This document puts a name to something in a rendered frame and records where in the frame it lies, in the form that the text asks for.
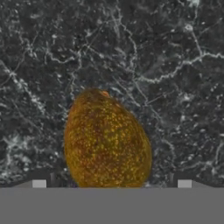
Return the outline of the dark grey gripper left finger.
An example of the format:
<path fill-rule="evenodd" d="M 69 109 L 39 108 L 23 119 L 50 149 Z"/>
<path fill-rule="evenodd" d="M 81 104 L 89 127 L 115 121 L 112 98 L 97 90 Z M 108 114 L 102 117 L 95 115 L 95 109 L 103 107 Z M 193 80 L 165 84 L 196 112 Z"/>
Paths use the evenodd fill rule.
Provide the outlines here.
<path fill-rule="evenodd" d="M 60 186 L 60 175 L 66 174 L 66 169 L 36 169 L 29 171 L 22 178 L 7 183 L 7 187 L 15 188 L 51 188 Z"/>

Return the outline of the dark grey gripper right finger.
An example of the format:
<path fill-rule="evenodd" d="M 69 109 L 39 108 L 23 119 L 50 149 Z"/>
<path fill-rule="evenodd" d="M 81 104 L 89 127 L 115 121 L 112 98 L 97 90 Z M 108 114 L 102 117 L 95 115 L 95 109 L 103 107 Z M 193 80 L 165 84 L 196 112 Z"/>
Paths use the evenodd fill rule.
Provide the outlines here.
<path fill-rule="evenodd" d="M 161 175 L 169 188 L 218 188 L 219 184 L 189 171 L 167 171 Z"/>

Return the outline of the brown-green speckled avocado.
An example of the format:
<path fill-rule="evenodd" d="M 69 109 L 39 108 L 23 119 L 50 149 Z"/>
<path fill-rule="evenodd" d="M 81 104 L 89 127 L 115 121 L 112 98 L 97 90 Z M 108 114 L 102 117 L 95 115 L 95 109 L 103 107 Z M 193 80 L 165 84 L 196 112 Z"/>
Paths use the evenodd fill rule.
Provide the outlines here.
<path fill-rule="evenodd" d="M 91 88 L 76 97 L 64 145 L 79 187 L 141 187 L 150 175 L 149 138 L 131 112 L 105 90 Z"/>

